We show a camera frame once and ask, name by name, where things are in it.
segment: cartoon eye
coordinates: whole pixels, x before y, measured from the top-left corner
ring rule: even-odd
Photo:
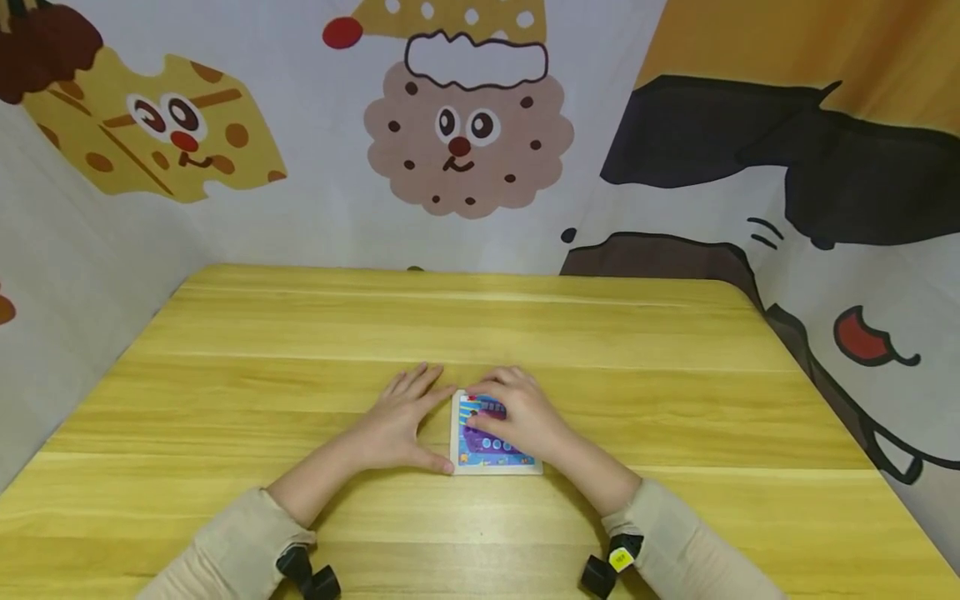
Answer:
[[[160,97],[160,104],[166,107],[171,120],[182,130],[199,141],[206,137],[206,121],[200,109],[187,98],[177,93],[167,93]]]
[[[460,115],[451,107],[443,107],[437,113],[437,137],[444,144],[460,133]]]
[[[127,96],[127,112],[140,129],[162,142],[170,141],[167,123],[154,103],[143,96],[131,94]]]
[[[478,108],[470,114],[467,139],[474,146],[486,146],[500,136],[500,119],[488,108]]]

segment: finger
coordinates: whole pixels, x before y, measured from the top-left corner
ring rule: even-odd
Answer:
[[[413,383],[414,380],[417,379],[417,377],[419,377],[424,371],[426,371],[426,363],[420,363],[414,367],[412,371],[409,371],[406,375],[404,375],[403,378],[400,379],[399,383],[396,384],[396,388],[394,388],[394,394],[403,394],[406,392],[407,388],[410,387],[410,384]]]
[[[506,421],[500,419],[494,419],[488,415],[473,415],[467,419],[467,427],[472,427],[474,429],[479,429],[489,433],[492,436],[503,439],[509,431],[510,425]]]
[[[507,398],[507,393],[509,391],[510,388],[502,383],[497,383],[496,381],[481,381],[480,383],[474,383],[465,390],[465,392],[471,396],[494,397],[500,400],[504,406],[507,406],[507,403],[510,402],[510,400]]]
[[[481,378],[481,381],[499,381],[507,385],[516,383],[518,380],[519,377],[509,367],[497,367]]]
[[[524,371],[522,367],[518,367],[517,365],[511,365],[510,371],[512,371],[513,374],[516,375],[517,378],[519,378],[519,379],[523,379],[523,380],[525,380],[525,381],[529,381],[530,383],[536,383],[536,380],[534,379],[534,376],[531,375],[530,373]]]
[[[401,371],[396,375],[394,375],[394,378],[390,380],[390,383],[387,384],[387,387],[383,389],[383,394],[381,394],[381,397],[389,396],[390,394],[392,394],[396,389],[396,384],[398,384],[400,382],[400,379],[402,379],[403,376],[406,374],[407,374],[406,371]]]
[[[450,474],[453,472],[453,463],[450,462],[450,459],[436,452],[431,452],[423,446],[417,446],[417,449],[411,453],[409,465],[438,473]]]
[[[429,394],[417,400],[420,407],[420,418],[423,419],[427,413],[440,406],[441,402],[453,396],[456,391],[457,386],[448,385],[439,390],[432,390]]]
[[[442,372],[444,372],[443,365],[434,365],[429,371],[422,373],[410,384],[410,388],[407,389],[406,394],[413,399],[423,396],[423,393],[433,385],[433,382],[440,377],[440,373]]]

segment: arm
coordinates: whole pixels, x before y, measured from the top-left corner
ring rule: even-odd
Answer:
[[[417,443],[420,421],[456,389],[448,386],[427,393],[442,371],[421,364],[409,373],[398,373],[360,421],[265,490],[241,495],[206,524],[137,598],[266,600],[282,579],[276,559],[291,544],[316,542],[307,528],[353,475],[402,466],[452,472],[449,459]]]
[[[644,537],[635,567],[664,600],[781,599],[785,596],[746,557],[721,540],[684,502],[641,479],[596,444],[574,433],[537,381],[517,367],[494,369],[471,394],[496,397],[505,420],[482,415],[468,425],[550,463],[603,517],[611,536]]]

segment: cartoon backdrop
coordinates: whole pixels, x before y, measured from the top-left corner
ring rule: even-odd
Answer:
[[[0,101],[0,483],[207,262],[707,277],[960,566],[951,0],[0,0]]]

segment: yellow tag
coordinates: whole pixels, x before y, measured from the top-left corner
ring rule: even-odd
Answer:
[[[617,573],[622,573],[623,569],[634,563],[634,557],[630,556],[630,553],[625,549],[617,548],[610,553],[610,559],[608,562],[610,563],[610,566],[616,569]]]

